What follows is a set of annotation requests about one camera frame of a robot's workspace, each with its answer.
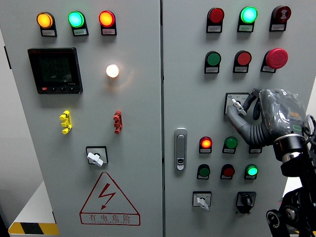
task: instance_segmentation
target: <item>yellow black hazard stripe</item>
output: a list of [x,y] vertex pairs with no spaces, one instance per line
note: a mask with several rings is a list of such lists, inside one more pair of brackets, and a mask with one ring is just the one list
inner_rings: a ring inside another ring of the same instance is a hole
[[9,233],[51,236],[59,235],[59,231],[55,223],[14,222],[12,226],[9,228]]

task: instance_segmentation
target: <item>lightning bolt symbol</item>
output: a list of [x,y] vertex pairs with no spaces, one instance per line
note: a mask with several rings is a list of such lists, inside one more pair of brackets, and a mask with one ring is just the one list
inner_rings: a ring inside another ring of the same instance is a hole
[[108,189],[109,186],[110,186],[110,184],[107,183],[107,184],[105,185],[104,189],[102,190],[102,192],[101,192],[100,195],[99,195],[99,198],[103,198],[103,197],[106,197],[106,196],[111,196],[111,197],[109,198],[109,200],[108,200],[104,205],[102,205],[101,210],[103,210],[104,208],[106,208],[106,204],[108,204],[108,202],[109,202],[109,201],[114,197],[114,195],[116,194],[116,193],[104,194],[105,191]]

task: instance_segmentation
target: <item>orange indicator light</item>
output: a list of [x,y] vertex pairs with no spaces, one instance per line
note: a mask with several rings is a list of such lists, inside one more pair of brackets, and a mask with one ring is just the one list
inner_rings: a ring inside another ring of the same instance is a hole
[[104,27],[111,27],[115,23],[115,16],[111,11],[102,11],[99,15],[100,24]]
[[209,137],[203,137],[200,144],[204,149],[209,149],[212,146],[212,140]]
[[48,12],[41,12],[38,14],[36,21],[38,22],[38,25],[44,29],[50,28],[54,23],[51,14]]

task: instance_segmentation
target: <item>yellow terminal connector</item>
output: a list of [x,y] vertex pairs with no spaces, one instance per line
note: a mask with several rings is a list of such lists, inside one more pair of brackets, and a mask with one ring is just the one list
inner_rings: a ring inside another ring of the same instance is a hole
[[61,126],[64,127],[62,133],[63,134],[69,133],[73,127],[71,123],[70,112],[66,110],[65,112],[62,113],[61,116],[59,116],[59,119],[62,121]]

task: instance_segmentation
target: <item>white indicator light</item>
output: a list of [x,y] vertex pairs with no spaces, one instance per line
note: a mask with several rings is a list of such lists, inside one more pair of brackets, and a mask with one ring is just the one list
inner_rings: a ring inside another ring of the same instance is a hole
[[119,74],[119,67],[115,64],[111,64],[107,67],[107,75],[111,78],[116,78]]

